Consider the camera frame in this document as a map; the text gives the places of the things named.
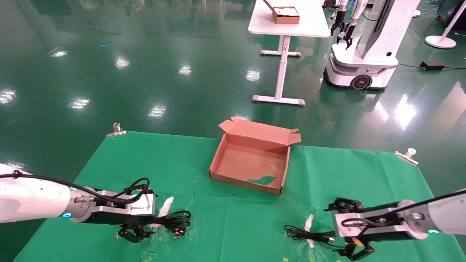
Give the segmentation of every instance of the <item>table leg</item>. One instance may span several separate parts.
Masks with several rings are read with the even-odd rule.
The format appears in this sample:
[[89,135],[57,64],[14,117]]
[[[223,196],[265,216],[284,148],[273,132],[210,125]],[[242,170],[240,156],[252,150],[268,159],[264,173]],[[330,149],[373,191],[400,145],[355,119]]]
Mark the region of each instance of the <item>table leg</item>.
[[282,49],[280,52],[280,65],[278,67],[277,87],[275,89],[275,97],[266,96],[253,96],[253,101],[273,102],[273,103],[289,103],[304,105],[303,99],[292,99],[281,97],[283,93],[283,84],[285,82],[285,73],[287,70],[287,59],[288,59],[288,48],[290,44],[290,36],[286,35],[283,37]]
[[[278,51],[261,50],[260,54],[261,55],[281,55],[281,50],[283,49],[283,38],[284,37],[285,36],[280,35],[280,38],[278,40]],[[300,52],[288,52],[288,55],[300,57],[301,53]]]

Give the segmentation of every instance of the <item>green epoxy floor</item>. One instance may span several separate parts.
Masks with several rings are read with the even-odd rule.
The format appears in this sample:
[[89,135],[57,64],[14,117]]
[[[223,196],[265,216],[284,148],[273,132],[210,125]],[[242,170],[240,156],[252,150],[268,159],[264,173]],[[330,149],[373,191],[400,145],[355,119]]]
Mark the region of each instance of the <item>green epoxy floor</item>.
[[[414,147],[435,195],[466,187],[466,71],[398,66],[385,92],[335,89],[322,82],[334,38],[293,37],[290,49],[303,57],[288,59],[284,96],[306,106],[252,103],[254,94],[274,94],[279,60],[259,56],[277,48],[278,37],[248,33],[253,7],[254,0],[2,1],[0,163],[72,181],[114,122],[220,138],[217,125],[239,116],[299,128],[302,145]],[[413,19],[400,63],[465,67],[465,37],[450,34],[453,50],[424,44],[442,32],[435,16]],[[1,260],[12,260],[40,224],[0,225]],[[458,240],[466,250],[466,238]]]

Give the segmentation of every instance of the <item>white pole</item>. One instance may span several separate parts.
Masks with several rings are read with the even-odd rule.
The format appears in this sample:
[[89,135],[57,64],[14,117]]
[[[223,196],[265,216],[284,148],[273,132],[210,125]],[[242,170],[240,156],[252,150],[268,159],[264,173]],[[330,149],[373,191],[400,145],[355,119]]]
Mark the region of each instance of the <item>white pole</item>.
[[446,27],[445,31],[443,32],[442,36],[438,35],[430,35],[425,38],[425,42],[433,47],[442,48],[442,49],[450,49],[456,46],[456,42],[453,39],[447,37],[448,33],[452,29],[453,25],[458,20],[459,16],[463,13],[466,8],[466,1],[463,2],[461,7],[459,8],[458,12],[456,12],[453,19],[450,21],[450,24]]
[[450,32],[452,27],[455,25],[456,20],[458,20],[459,16],[463,13],[463,10],[465,10],[465,7],[466,7],[466,1],[463,2],[461,7],[459,8],[458,12],[456,12],[455,16],[450,21],[450,24],[448,24],[448,26],[446,27],[445,32],[443,32],[443,35],[440,38],[440,41],[443,41],[445,39],[446,35]]

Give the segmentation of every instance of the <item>open cardboard box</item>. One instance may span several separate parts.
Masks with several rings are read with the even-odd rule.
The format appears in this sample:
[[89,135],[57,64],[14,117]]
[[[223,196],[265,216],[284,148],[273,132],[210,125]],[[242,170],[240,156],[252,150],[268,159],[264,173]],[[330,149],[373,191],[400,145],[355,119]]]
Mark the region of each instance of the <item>open cardboard box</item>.
[[[264,0],[267,6],[272,10],[272,16],[274,17],[275,24],[299,24],[299,14],[295,7],[292,6],[283,6],[282,1],[274,0]],[[277,13],[276,9],[292,8],[296,11],[297,15],[288,16],[280,15]]]
[[221,123],[226,134],[209,169],[213,180],[280,195],[287,175],[290,145],[301,142],[298,129],[241,120]]

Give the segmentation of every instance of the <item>table foot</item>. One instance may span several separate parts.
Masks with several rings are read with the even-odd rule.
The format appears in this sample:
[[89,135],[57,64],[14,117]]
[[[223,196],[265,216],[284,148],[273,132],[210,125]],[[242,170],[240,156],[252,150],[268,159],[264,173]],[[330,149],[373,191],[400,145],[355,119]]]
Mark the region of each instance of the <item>table foot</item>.
[[262,102],[271,102],[271,103],[288,103],[304,106],[304,99],[293,99],[293,98],[280,98],[275,99],[275,97],[266,97],[266,96],[253,96],[253,101],[262,101]]
[[[261,55],[281,55],[280,51],[271,51],[271,50],[261,50],[260,51]],[[301,57],[300,52],[288,52],[288,56],[297,56]]]

